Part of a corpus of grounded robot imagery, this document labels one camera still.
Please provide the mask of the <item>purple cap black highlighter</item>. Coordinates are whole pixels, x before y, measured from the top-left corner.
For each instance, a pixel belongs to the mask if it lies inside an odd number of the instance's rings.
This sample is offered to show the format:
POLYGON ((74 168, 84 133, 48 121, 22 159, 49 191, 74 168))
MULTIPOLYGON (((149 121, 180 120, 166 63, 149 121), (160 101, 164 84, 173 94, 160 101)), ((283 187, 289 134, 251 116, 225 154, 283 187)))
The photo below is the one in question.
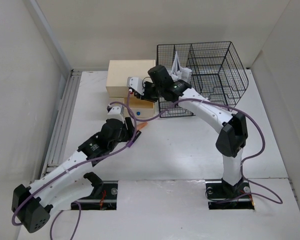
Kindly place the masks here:
POLYGON ((135 133, 134 138, 132 138, 128 143, 127 143, 127 147, 130 148, 135 142, 136 140, 140 137, 140 135, 142 134, 142 132, 140 130, 137 130, 135 133))

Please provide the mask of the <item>orange translucent highlighter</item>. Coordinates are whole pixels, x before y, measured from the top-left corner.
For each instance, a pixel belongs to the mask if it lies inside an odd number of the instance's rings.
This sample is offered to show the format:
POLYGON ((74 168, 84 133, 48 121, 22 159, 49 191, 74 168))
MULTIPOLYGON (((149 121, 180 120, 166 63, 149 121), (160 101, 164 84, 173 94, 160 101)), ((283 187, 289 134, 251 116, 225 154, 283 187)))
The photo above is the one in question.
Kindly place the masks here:
POLYGON ((143 129, 144 127, 146 127, 148 125, 148 122, 142 122, 140 124, 137 125, 137 130, 140 131, 141 129, 143 129))

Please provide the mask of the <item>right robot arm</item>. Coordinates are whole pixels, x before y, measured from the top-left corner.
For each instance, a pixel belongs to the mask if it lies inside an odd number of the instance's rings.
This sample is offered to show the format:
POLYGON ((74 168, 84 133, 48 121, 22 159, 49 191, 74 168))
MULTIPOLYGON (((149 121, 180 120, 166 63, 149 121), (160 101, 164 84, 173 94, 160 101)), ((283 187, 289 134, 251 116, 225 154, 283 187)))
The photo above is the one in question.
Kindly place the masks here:
POLYGON ((242 113, 232 114, 200 95, 190 83, 174 80, 162 65, 148 72, 151 81, 130 77, 127 86, 141 100, 155 102, 164 98, 168 102, 192 112, 209 124, 217 133, 215 146, 223 158, 222 193, 233 197, 240 191, 243 182, 241 160, 248 138, 246 117, 242 113))

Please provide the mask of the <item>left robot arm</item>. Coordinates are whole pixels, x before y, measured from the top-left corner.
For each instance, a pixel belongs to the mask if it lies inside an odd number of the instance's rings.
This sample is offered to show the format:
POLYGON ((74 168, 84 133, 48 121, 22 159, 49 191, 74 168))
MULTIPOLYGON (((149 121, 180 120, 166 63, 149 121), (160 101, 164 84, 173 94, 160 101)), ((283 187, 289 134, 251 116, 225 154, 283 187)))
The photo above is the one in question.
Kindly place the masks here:
POLYGON ((12 194, 11 223, 24 226, 29 233, 40 230, 50 219, 57 206, 53 199, 66 187, 84 178, 89 182, 84 192, 90 198, 101 195, 100 178, 94 176, 92 168, 104 159, 116 155, 119 143, 129 147, 137 134, 137 122, 131 117, 122 120, 109 118, 100 131, 90 136, 61 165, 29 186, 18 185, 12 194))

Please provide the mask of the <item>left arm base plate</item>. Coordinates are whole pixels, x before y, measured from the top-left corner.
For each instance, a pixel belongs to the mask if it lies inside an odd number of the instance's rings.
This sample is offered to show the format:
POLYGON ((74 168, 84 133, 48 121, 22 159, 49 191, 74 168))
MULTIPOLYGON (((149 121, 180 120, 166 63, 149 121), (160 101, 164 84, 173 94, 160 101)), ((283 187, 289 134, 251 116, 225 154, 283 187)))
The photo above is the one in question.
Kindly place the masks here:
POLYGON ((118 182, 105 181, 101 190, 93 187, 83 197, 76 200, 84 211, 108 211, 117 209, 118 182))

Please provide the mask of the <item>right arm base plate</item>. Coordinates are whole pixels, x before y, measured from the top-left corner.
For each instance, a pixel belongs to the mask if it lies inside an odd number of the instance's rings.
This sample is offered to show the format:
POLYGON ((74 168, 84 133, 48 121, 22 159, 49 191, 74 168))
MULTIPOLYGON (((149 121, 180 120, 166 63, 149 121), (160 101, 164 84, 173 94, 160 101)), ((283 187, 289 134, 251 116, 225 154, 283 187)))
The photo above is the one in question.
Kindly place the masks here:
POLYGON ((209 210, 254 210, 251 188, 247 181, 240 180, 232 186, 223 179, 205 181, 205 196, 209 210))

